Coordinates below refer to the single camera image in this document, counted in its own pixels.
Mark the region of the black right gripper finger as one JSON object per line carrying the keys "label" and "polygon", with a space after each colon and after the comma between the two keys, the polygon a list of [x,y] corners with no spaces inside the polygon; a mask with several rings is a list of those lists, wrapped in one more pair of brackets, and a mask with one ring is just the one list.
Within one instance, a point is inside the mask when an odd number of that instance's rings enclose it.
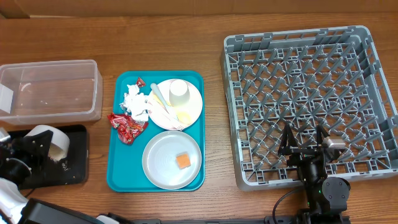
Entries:
{"label": "black right gripper finger", "polygon": [[279,144],[278,155],[289,156],[298,149],[298,143],[294,137],[291,127],[286,124],[282,132],[282,140]]}
{"label": "black right gripper finger", "polygon": [[330,135],[327,133],[325,128],[322,125],[318,125],[316,127],[317,130],[317,135],[316,135],[316,141],[318,146],[328,146],[328,140]]}

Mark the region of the orange food cube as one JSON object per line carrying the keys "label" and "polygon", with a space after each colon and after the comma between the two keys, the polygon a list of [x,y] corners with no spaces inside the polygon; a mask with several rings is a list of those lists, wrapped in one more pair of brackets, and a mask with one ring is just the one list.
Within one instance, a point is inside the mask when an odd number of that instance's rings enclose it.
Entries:
{"label": "orange food cube", "polygon": [[185,169],[191,166],[189,154],[184,152],[176,156],[176,162],[179,169]]}

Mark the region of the large red snack wrapper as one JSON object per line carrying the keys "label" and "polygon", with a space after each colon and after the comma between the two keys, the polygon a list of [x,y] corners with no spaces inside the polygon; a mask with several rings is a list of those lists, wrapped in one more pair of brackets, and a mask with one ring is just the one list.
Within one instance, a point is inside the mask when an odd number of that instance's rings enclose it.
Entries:
{"label": "large red snack wrapper", "polygon": [[147,128],[147,121],[136,121],[126,114],[107,115],[112,127],[117,130],[118,138],[122,143],[131,145],[134,140]]}

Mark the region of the white paper cup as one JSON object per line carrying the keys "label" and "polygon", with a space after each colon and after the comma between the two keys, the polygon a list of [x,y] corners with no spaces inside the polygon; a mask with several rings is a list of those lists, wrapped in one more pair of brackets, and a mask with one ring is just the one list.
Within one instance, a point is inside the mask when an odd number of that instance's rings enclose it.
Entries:
{"label": "white paper cup", "polygon": [[169,100],[172,106],[182,106],[188,103],[190,91],[185,80],[176,79],[171,82],[169,88]]}

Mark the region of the white napkin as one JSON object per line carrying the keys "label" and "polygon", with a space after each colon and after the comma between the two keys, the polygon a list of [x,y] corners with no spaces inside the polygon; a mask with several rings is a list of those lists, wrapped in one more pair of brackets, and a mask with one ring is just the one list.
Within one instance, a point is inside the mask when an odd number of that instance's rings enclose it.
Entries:
{"label": "white napkin", "polygon": [[129,115],[134,121],[148,122],[147,97],[140,92],[138,84],[127,85],[128,92],[124,93],[123,102],[120,103],[121,109],[126,115]]}

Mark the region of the grey shallow bowl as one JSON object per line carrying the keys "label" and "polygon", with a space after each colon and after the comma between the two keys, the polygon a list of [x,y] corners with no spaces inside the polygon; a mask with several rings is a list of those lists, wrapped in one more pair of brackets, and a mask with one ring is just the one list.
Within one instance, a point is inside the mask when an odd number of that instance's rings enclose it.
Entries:
{"label": "grey shallow bowl", "polygon": [[[188,153],[191,166],[179,169],[176,156]],[[203,167],[201,149],[190,135],[181,131],[164,131],[154,136],[142,155],[147,179],[164,190],[178,190],[191,184]]]}

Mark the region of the white deep bowl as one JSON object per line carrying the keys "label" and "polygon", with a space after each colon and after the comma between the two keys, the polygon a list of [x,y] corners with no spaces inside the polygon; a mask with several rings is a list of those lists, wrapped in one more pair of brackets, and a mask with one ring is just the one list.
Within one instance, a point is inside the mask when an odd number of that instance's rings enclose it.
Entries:
{"label": "white deep bowl", "polygon": [[69,137],[61,130],[48,125],[38,125],[29,131],[26,136],[35,136],[44,131],[53,132],[51,144],[49,147],[49,158],[51,160],[58,162],[67,157],[68,149],[70,145]]}

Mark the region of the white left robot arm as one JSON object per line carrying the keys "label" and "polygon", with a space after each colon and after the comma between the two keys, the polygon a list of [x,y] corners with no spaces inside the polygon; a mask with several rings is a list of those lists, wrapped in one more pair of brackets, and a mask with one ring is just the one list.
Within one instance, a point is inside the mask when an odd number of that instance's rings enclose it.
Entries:
{"label": "white left robot arm", "polygon": [[96,218],[52,203],[23,196],[19,187],[40,170],[50,156],[66,156],[69,136],[39,125],[12,138],[1,128],[1,223],[162,223],[159,219],[128,220],[113,213]]}

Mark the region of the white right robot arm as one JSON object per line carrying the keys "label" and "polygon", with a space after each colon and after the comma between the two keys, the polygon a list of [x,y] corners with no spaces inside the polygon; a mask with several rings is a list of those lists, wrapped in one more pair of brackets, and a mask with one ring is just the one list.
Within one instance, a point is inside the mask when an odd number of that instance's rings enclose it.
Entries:
{"label": "white right robot arm", "polygon": [[341,137],[330,136],[321,125],[317,126],[316,141],[314,148],[299,146],[290,126],[283,129],[278,154],[288,157],[288,166],[296,167],[308,204],[289,222],[349,223],[349,217],[342,213],[347,210],[351,186],[346,179],[329,177],[326,172],[326,164],[337,160],[346,144]]}

